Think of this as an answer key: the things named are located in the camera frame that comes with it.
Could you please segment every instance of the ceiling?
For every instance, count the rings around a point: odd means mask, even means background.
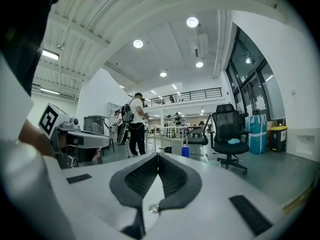
[[[216,69],[221,70],[221,51],[228,46],[224,30],[230,19],[227,11],[213,8],[270,13],[277,0],[253,0],[262,6],[250,10],[246,4],[232,4],[240,0],[223,0],[220,6],[216,1],[59,0],[49,14],[43,46],[60,57],[41,57],[35,89],[43,87],[76,100],[84,78],[99,68],[107,70],[127,93],[215,77]],[[187,27],[191,16],[198,18],[198,27]],[[135,48],[135,39],[144,46]],[[200,59],[204,66],[198,69],[195,63]],[[162,71],[167,77],[159,76]]]

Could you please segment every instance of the cardboard box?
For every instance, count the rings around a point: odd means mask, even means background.
[[[276,126],[278,126],[278,122],[277,121],[267,121],[266,122],[266,146],[267,147],[269,147],[269,143],[270,143],[270,136],[271,136],[270,129],[272,127],[276,127]]]

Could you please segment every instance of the office chair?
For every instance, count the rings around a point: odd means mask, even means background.
[[[188,138],[188,145],[201,145],[201,146],[205,146],[209,143],[208,141],[208,138],[205,134],[206,132],[206,128],[207,128],[207,125],[208,125],[208,122],[210,120],[210,117],[212,115],[210,114],[205,125],[203,125],[202,128],[199,128],[199,129],[195,129],[195,130],[192,130],[192,131],[189,131],[187,134],[188,136],[189,135],[193,135],[193,134],[197,134],[197,135],[200,135],[200,137],[198,138]],[[183,144],[187,144],[187,139],[185,138],[183,140]],[[201,157],[204,157],[206,159],[206,163],[209,164],[208,160],[209,160],[209,156],[208,154],[206,153],[191,153],[190,155],[198,155],[198,156],[201,156]]]
[[[239,164],[238,154],[243,154],[249,151],[247,145],[248,135],[247,131],[241,130],[239,111],[235,110],[232,104],[223,104],[216,107],[216,112],[212,114],[212,118],[215,124],[215,137],[213,145],[213,133],[211,136],[211,147],[214,151],[226,154],[226,159],[218,158],[217,160],[221,165],[225,165],[228,169],[229,166],[234,166],[243,169],[243,175],[246,175],[248,168]],[[245,142],[241,141],[241,136],[245,135]],[[231,139],[239,139],[240,142],[236,144],[229,144]]]

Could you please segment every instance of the railing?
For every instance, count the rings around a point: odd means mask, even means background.
[[[172,94],[158,98],[152,98],[149,100],[145,100],[143,102],[143,107],[153,107],[160,106],[163,104],[171,104],[171,103],[179,103],[186,101],[195,101],[201,99],[210,99],[210,98],[218,98],[222,97],[221,87],[219,88],[211,88],[204,90],[195,90],[189,92],[183,92],[180,94]]]

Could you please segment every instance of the blue cup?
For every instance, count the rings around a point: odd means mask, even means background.
[[[182,156],[185,158],[189,158],[189,147],[186,145],[182,147]]]

